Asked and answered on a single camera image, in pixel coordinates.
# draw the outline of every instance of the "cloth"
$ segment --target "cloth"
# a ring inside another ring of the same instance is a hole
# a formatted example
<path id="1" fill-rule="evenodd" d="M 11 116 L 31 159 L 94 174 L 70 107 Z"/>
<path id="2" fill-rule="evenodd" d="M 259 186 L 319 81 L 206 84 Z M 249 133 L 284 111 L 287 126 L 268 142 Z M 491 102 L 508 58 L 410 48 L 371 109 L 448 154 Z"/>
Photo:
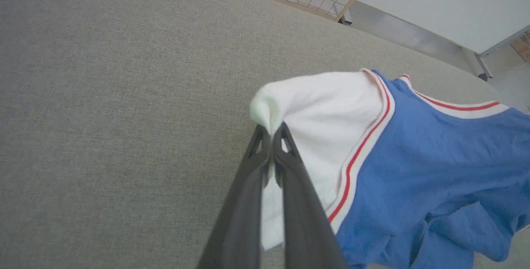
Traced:
<path id="1" fill-rule="evenodd" d="M 282 121 L 289 126 L 327 209 L 337 199 L 345 160 L 382 106 L 379 88 L 367 73 L 332 72 L 267 84 L 254 97 L 250 111 L 252 119 L 271 135 Z M 282 190 L 275 179 L 269 179 L 262 203 L 261 241 L 266 250 L 284 239 L 282 203 Z"/>
<path id="2" fill-rule="evenodd" d="M 363 71 L 382 105 L 350 140 L 333 202 L 318 192 L 348 265 L 471 268 L 475 251 L 506 259 L 513 234 L 530 224 L 530 117 L 497 101 L 438 101 L 413 90 L 407 75 L 389 81 Z M 263 226 L 264 238 L 278 233 L 271 227 Z"/>

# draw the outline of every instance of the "blue cloth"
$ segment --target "blue cloth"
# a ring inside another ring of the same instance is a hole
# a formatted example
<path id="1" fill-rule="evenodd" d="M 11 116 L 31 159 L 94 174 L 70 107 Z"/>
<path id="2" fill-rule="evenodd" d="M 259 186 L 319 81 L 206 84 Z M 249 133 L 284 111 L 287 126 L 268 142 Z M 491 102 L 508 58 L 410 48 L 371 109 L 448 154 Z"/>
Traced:
<path id="1" fill-rule="evenodd" d="M 348 265 L 470 269 L 473 252 L 505 260 L 513 234 L 530 224 L 530 116 L 449 116 L 375 72 L 395 112 L 337 232 Z"/>

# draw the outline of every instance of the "gray tabletop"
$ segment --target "gray tabletop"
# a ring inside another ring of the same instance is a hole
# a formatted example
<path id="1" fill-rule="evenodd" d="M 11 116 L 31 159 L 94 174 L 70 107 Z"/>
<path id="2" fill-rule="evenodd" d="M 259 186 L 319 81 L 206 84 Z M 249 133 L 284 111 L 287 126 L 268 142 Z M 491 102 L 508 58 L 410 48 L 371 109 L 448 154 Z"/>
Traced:
<path id="1" fill-rule="evenodd" d="M 483 81 L 270 0 L 0 0 L 0 264 L 190 268 L 259 86 L 381 69 L 455 103 Z M 282 265 L 280 249 L 264 268 Z"/>

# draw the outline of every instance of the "white fabric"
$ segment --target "white fabric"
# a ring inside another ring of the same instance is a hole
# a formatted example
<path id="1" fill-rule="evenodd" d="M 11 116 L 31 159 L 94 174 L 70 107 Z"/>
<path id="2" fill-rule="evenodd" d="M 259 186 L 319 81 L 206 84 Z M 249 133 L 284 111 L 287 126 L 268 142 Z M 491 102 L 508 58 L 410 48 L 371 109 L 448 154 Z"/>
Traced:
<path id="1" fill-rule="evenodd" d="M 331 72 L 273 82 L 263 86 L 250 104 L 252 120 L 269 134 L 282 121 L 289 126 L 324 210 L 336 203 L 347 157 L 382 108 L 375 78 L 365 72 Z M 269 174 L 273 177 L 273 168 Z M 282 190 L 271 178 L 263 190 L 261 240 L 265 250 L 283 242 L 282 213 Z"/>

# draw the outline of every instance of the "floor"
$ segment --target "floor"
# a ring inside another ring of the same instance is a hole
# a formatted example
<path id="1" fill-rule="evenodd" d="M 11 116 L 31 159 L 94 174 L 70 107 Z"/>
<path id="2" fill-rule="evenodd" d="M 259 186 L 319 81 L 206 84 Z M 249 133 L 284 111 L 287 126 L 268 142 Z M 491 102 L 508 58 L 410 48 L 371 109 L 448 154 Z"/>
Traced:
<path id="1" fill-rule="evenodd" d="M 405 46 L 463 69 L 473 75 L 473 68 L 462 47 L 425 29 L 389 16 L 368 5 L 354 2 L 349 10 L 350 27 Z M 484 59 L 492 72 L 488 80 L 505 99 L 503 103 L 530 112 L 530 63 L 525 63 L 511 46 L 503 47 Z M 510 255 L 505 262 L 496 263 L 481 254 L 475 255 L 475 269 L 528 269 L 530 268 L 530 229 L 517 233 L 512 241 Z M 370 269 L 383 268 L 372 264 Z"/>

